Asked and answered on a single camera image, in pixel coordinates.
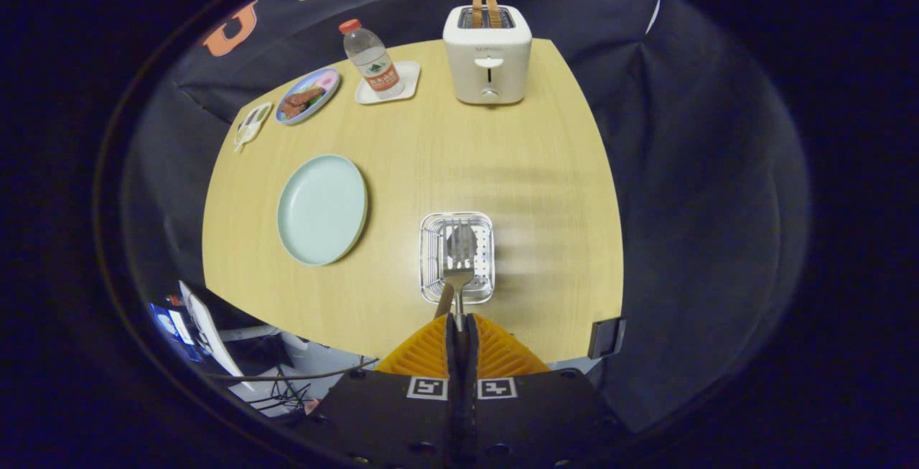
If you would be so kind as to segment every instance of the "white coaster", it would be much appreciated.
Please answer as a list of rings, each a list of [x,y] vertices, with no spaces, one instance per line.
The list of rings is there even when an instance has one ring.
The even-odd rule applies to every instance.
[[[367,84],[367,80],[362,79],[358,84],[357,92],[354,92],[354,99],[357,99],[361,105],[376,105],[377,103],[398,101],[414,96],[414,89],[418,87],[418,78],[421,77],[421,66],[416,61],[396,61],[395,67],[399,77],[405,83],[405,88],[399,96],[380,99],[377,93]]]

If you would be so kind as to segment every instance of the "water bottle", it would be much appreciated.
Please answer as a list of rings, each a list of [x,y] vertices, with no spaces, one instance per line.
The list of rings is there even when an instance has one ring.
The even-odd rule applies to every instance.
[[[345,35],[345,54],[377,96],[380,99],[399,96],[405,83],[396,72],[380,37],[361,27],[357,19],[339,25],[338,30]]]

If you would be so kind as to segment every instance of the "wire basket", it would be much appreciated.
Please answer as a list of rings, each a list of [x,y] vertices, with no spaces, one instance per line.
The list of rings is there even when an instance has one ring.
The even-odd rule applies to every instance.
[[[463,305],[480,305],[495,294],[495,229],[488,216],[482,213],[437,213],[424,218],[421,223],[421,258],[419,281],[421,295],[427,302],[440,302],[443,293],[444,261],[446,259],[445,231],[447,221],[458,220],[469,224],[476,237],[473,260],[475,276],[463,287]]]

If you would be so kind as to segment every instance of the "meat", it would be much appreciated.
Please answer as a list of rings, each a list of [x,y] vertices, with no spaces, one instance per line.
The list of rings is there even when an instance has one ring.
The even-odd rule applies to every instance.
[[[291,103],[293,106],[306,105],[309,103],[309,100],[312,100],[316,96],[324,95],[325,89],[322,87],[311,88],[306,90],[306,92],[295,93],[292,96],[286,97],[285,101]]]
[[[306,108],[309,108],[310,101],[324,95],[324,93],[324,88],[316,87],[301,93],[295,93],[292,96],[287,96],[281,104],[280,110],[284,113],[286,119],[292,119],[302,113]]]

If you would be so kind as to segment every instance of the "red bottle cap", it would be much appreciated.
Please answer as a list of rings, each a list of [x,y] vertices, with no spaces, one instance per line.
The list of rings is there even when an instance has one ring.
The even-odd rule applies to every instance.
[[[348,34],[348,33],[354,32],[356,29],[359,29],[359,28],[360,28],[360,20],[357,20],[357,18],[352,18],[351,20],[348,20],[344,24],[339,25],[338,30],[341,31],[342,34]]]

